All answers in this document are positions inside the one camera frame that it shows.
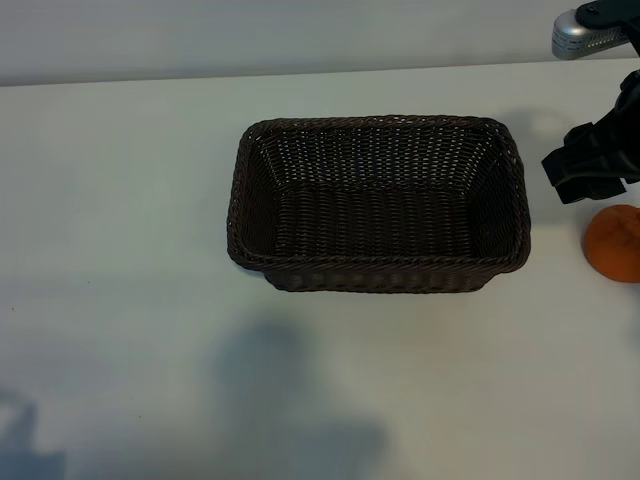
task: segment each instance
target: white wall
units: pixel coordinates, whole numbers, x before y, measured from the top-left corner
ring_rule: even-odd
[[[550,60],[554,19],[580,3],[4,0],[0,84]]]

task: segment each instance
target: woven pattern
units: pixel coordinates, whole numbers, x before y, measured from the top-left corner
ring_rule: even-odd
[[[522,162],[487,118],[258,123],[227,223],[231,258],[289,291],[473,291],[530,251]]]

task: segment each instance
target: white table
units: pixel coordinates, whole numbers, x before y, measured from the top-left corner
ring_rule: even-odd
[[[1,89],[0,400],[34,427],[14,447],[46,480],[636,480],[640,291],[595,273],[580,233],[640,187],[562,206],[540,161],[637,67]],[[510,128],[524,268],[473,294],[294,295],[229,260],[249,125],[391,113]]]

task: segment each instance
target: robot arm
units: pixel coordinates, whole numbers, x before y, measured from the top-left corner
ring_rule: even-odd
[[[640,1],[599,0],[558,17],[553,53],[574,59],[627,42],[640,55]],[[640,71],[621,90],[611,112],[571,130],[564,147],[543,160],[562,203],[613,197],[626,191],[620,179],[640,181]]]

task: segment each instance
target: orange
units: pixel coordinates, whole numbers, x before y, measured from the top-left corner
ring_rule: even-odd
[[[640,208],[615,205],[601,210],[585,231],[584,251],[604,276],[640,283]]]

